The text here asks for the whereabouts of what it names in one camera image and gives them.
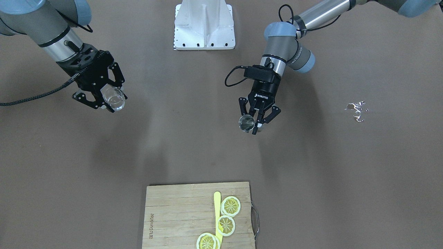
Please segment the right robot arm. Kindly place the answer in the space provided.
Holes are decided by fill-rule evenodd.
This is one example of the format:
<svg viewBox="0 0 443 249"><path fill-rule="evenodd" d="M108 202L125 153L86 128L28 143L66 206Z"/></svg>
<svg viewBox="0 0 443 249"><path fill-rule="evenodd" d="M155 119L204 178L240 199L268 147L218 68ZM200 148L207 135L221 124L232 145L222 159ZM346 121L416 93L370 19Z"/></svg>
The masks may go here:
<svg viewBox="0 0 443 249"><path fill-rule="evenodd" d="M72 95L76 101L109 112L123 109L127 96L119 64L109 51L84 43L73 30L93 32L86 0L2 0L0 9L1 35L27 35L70 77L54 90L1 106L40 99L76 82L79 90Z"/></svg>

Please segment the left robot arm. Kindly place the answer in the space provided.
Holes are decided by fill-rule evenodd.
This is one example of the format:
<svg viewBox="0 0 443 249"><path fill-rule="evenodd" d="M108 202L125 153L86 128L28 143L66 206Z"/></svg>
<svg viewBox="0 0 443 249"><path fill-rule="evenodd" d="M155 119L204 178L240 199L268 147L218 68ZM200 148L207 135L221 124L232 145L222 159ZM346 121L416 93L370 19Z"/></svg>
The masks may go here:
<svg viewBox="0 0 443 249"><path fill-rule="evenodd" d="M271 78L245 77L252 63L235 66L237 88L228 98L234 114L225 135L254 139L239 126L244 115L270 123L257 128L259 139L321 138L345 129L386 134L400 126L419 128L395 115L389 105L423 106L426 96L442 90L442 8L431 0L427 10L400 15L380 0L307 1L302 10L280 1L276 22L259 35L258 65Z"/></svg>

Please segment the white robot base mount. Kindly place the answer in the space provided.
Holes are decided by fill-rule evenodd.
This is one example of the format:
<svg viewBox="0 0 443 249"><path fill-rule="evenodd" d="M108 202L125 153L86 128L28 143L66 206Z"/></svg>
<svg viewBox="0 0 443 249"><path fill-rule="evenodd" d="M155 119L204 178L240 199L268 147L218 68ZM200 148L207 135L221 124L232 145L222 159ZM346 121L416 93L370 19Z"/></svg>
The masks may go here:
<svg viewBox="0 0 443 249"><path fill-rule="evenodd" d="M234 49L233 8L224 0L184 0L175 7L175 50Z"/></svg>

